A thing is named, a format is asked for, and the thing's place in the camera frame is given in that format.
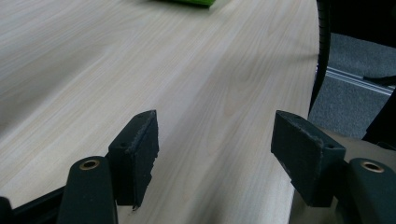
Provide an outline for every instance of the black chair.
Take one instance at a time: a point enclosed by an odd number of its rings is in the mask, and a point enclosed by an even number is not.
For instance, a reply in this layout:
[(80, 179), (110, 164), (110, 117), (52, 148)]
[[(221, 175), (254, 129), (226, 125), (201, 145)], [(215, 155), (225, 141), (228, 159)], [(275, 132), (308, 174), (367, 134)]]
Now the black chair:
[(319, 55), (309, 111), (311, 111), (312, 106), (318, 97), (324, 77), (326, 76), (331, 41), (330, 0), (317, 0), (317, 5), (319, 19)]

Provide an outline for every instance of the wooden table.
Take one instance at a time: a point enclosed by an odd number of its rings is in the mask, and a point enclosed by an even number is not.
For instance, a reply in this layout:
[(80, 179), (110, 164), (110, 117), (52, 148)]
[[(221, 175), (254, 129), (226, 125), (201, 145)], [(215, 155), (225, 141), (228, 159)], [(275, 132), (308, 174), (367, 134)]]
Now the wooden table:
[(275, 111), (306, 117), (317, 55), (313, 0), (2, 1), (0, 195), (17, 207), (63, 186), (156, 109), (153, 179), (120, 223), (287, 223)]

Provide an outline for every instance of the wood grain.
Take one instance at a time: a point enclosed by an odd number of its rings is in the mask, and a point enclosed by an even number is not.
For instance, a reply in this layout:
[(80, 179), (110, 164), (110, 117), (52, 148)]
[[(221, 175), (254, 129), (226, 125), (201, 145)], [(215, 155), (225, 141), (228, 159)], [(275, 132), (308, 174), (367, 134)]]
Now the wood grain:
[(275, 111), (307, 115), (315, 1), (0, 3), (0, 195), (14, 207), (105, 155), (157, 109), (160, 154), (120, 223), (287, 223), (292, 186), (270, 153)]

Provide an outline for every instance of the green object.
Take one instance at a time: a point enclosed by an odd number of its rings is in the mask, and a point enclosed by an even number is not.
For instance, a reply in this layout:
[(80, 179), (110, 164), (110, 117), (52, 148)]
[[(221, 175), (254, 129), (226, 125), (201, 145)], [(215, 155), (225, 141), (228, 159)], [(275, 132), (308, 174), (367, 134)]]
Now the green object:
[(215, 2), (215, 0), (174, 0), (174, 1), (189, 5), (195, 5), (198, 7), (210, 7)]

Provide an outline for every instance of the gray carpet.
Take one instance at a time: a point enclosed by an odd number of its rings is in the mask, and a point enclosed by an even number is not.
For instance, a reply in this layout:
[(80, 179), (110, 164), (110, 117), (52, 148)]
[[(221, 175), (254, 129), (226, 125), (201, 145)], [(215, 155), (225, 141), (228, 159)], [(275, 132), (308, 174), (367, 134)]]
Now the gray carpet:
[[(396, 75), (396, 49), (332, 34), (329, 66), (357, 76)], [(388, 96), (326, 77), (308, 120), (345, 136), (362, 138)]]

